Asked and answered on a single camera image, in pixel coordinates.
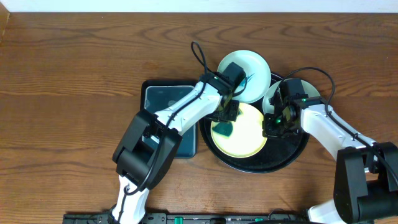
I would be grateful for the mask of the green yellow scrub sponge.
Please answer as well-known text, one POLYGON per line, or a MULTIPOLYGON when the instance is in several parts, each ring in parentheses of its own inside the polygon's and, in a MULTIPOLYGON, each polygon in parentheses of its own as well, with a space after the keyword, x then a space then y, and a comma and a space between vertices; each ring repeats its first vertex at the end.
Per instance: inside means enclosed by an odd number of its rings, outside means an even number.
POLYGON ((215 123, 212 127, 212 131, 222 136, 230 137, 233 133, 233 124, 231 121, 215 123))

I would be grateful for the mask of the pale green plate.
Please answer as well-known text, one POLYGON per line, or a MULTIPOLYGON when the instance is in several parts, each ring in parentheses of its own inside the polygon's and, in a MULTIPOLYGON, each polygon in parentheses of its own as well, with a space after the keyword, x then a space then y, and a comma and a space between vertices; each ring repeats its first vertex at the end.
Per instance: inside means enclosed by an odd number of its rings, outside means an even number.
MULTIPOLYGON (((274 114, 274 105, 275 105, 274 95, 275 93, 279 93, 279 84, 280 81, 275 82, 266 91, 262 100, 263 114, 274 114)), ((320 96, 318 90, 309 82, 302 80, 302 85, 306 94, 308 95, 307 98, 320 96)))
POLYGON ((253 103, 260 100, 271 84, 271 70, 266 60, 250 50, 237 50, 225 56, 218 65, 218 72, 224 72, 231 63, 239 65, 245 72, 247 79, 243 80, 236 89, 234 100, 242 103, 253 103))

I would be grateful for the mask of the yellow plate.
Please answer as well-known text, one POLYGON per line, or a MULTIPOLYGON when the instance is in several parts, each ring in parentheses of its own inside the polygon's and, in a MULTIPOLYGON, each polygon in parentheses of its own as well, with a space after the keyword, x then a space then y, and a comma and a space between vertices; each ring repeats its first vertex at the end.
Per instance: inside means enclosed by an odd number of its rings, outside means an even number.
POLYGON ((230 137, 214 133, 211 122, 210 134, 216 147, 227 156, 246 158, 257 154, 264 146, 267 138, 262 135, 264 115, 254 106, 240 103, 236 121, 232 121, 233 133, 230 137))

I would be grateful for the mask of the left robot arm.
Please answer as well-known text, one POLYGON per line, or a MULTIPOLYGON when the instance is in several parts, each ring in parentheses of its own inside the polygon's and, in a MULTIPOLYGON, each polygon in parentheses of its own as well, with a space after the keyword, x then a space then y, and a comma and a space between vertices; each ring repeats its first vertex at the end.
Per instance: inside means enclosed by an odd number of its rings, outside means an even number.
POLYGON ((239 103, 233 94, 245 78, 244 72, 206 73, 173 105, 135 115, 113 154, 120 181, 118 202, 109 216, 113 223, 143 219, 150 190, 165 177, 183 135, 199 120, 236 120, 239 103))

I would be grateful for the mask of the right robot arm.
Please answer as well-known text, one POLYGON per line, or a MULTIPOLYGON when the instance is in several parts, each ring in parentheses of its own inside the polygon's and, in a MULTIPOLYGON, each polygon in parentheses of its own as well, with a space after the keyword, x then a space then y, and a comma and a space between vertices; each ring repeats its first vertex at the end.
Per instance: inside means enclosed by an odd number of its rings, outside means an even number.
POLYGON ((308 209, 314 223, 361 223, 397 216, 397 146, 376 142, 341 119, 320 95, 265 94, 267 137, 313 136, 335 159, 333 199, 308 209))

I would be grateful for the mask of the black rectangular water tray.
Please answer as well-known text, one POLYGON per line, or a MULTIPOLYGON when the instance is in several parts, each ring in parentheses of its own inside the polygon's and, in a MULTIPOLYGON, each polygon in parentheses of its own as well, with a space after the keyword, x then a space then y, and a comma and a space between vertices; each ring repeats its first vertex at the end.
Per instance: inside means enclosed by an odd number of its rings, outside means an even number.
MULTIPOLYGON (((195 80, 146 80, 141 86, 140 109, 150 113, 166 109, 190 93, 196 83, 195 80)), ((194 157, 197 152, 197 142, 197 125, 194 124, 184 133, 175 158, 194 157)))

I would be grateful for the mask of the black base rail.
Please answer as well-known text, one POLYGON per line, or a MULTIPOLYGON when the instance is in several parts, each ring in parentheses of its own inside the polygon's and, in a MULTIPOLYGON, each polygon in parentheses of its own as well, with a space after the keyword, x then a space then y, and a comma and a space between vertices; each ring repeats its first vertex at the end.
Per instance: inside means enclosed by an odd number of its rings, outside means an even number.
MULTIPOLYGON (((63 224, 106 224, 114 223, 108 213, 65 214, 63 224)), ((139 224, 245 224, 245 223, 310 223, 305 217, 274 213, 267 215, 170 215, 147 213, 139 224)))

